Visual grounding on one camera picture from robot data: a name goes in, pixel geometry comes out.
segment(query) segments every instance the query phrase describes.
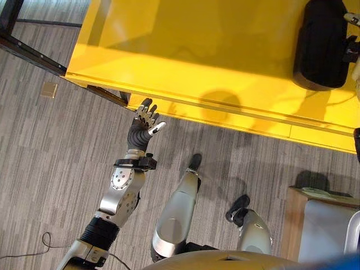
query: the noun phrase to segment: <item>silver arm segment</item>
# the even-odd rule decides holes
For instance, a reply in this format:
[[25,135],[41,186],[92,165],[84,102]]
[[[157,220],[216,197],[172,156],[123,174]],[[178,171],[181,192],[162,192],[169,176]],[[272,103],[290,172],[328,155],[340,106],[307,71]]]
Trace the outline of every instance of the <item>silver arm segment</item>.
[[99,209],[81,237],[74,241],[57,270],[76,269],[77,266],[79,269],[95,269],[104,265],[120,228],[138,204],[139,192],[145,182],[144,171],[156,168],[152,154],[145,156],[145,152],[151,137],[166,123],[155,124],[159,114],[155,113],[156,105],[149,110],[151,103],[151,99],[145,99],[136,111],[128,131],[129,150],[124,159],[114,164],[109,189]]
[[[141,150],[129,150],[125,159],[138,160],[144,154]],[[142,170],[131,167],[114,168],[109,189],[91,221],[94,221],[94,225],[88,225],[81,238],[74,241],[57,270],[65,269],[69,262],[91,267],[103,266],[119,229],[124,226],[138,203],[138,194],[144,182],[145,174]]]

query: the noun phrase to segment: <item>robot forearm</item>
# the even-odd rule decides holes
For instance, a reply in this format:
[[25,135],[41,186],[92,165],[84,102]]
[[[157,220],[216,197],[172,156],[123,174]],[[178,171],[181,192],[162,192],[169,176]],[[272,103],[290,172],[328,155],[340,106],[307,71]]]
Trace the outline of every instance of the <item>robot forearm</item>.
[[156,105],[148,112],[150,104],[151,100],[145,100],[136,111],[128,133],[130,149],[123,159],[115,162],[109,189],[100,207],[81,237],[74,241],[57,270],[76,269],[74,265],[90,269],[102,267],[120,228],[136,208],[140,189],[145,182],[144,171],[156,168],[152,154],[145,156],[147,143],[166,125],[161,122],[154,126],[158,115],[154,115]]

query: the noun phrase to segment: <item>cable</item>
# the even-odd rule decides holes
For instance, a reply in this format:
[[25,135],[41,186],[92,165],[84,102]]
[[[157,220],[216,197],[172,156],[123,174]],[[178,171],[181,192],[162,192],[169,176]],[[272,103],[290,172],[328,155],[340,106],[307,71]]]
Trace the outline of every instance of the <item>cable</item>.
[[131,270],[131,268],[128,267],[128,265],[127,265],[126,263],[124,263],[122,260],[120,260],[120,258],[117,257],[115,254],[109,253],[109,255],[110,255],[110,256],[113,256],[116,260],[118,260],[123,266],[125,266],[125,268],[126,268],[127,270]]
[[[45,235],[49,235],[49,244],[45,243]],[[5,259],[5,258],[19,258],[19,257],[28,257],[28,256],[37,256],[37,255],[43,255],[45,253],[48,253],[50,248],[52,249],[58,249],[58,248],[67,248],[68,246],[52,246],[51,245],[51,234],[49,232],[45,232],[42,237],[41,237],[41,241],[43,242],[44,246],[47,247],[46,251],[43,252],[37,252],[37,253],[29,253],[29,254],[21,254],[21,255],[6,255],[6,256],[2,256],[0,257],[1,259]]]
[[[49,235],[49,244],[47,244],[45,242],[45,235]],[[1,259],[5,259],[5,258],[19,258],[19,257],[29,257],[29,256],[37,256],[37,255],[43,255],[45,253],[48,253],[50,249],[62,249],[62,248],[68,248],[71,245],[66,245],[66,246],[52,246],[51,245],[51,234],[50,232],[45,232],[43,233],[42,237],[41,237],[41,242],[43,242],[43,245],[47,247],[46,251],[43,252],[37,252],[37,253],[29,253],[29,254],[21,254],[21,255],[5,255],[0,257]],[[109,253],[110,256],[113,256],[116,260],[118,260],[123,266],[125,266],[125,268],[127,270],[131,270],[130,267],[128,267],[128,265],[126,263],[124,263],[119,257],[117,257],[115,254],[113,253]]]

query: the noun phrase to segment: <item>floor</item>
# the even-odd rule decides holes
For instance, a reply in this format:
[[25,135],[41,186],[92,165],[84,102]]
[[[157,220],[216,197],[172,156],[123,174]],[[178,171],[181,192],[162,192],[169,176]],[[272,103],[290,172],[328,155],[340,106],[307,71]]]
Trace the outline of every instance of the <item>floor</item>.
[[[50,2],[61,8],[61,1]],[[77,8],[61,9],[64,20],[81,23],[88,1],[71,4]],[[27,5],[22,14],[40,19],[31,1]],[[49,10],[41,19],[52,18]],[[17,23],[13,35],[68,65],[78,31]],[[46,231],[52,233],[53,244],[70,244],[92,218],[109,185],[112,164],[126,151],[133,114],[4,51],[0,59],[0,256],[44,250],[41,235]],[[58,83],[53,100],[39,95],[45,81]],[[360,196],[355,155],[163,116],[162,120],[168,126],[148,148],[158,168],[146,173],[141,202],[111,248],[131,269],[151,263],[156,219],[195,152],[204,157],[202,186],[188,240],[198,244],[236,248],[238,231],[224,214],[243,193],[267,222],[274,255],[280,254],[289,186],[307,178],[315,186]],[[41,256],[2,259],[0,269],[55,269],[65,252],[53,249]],[[110,258],[104,269],[124,268]]]

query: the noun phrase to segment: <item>yellow tabletop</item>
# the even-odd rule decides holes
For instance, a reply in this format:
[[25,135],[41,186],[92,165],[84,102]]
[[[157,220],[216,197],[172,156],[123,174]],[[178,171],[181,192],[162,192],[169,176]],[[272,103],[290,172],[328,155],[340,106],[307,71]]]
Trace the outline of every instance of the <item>yellow tabletop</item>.
[[291,80],[307,2],[93,0],[66,78],[130,92],[130,107],[153,97],[165,115],[355,152],[350,76],[326,92]]

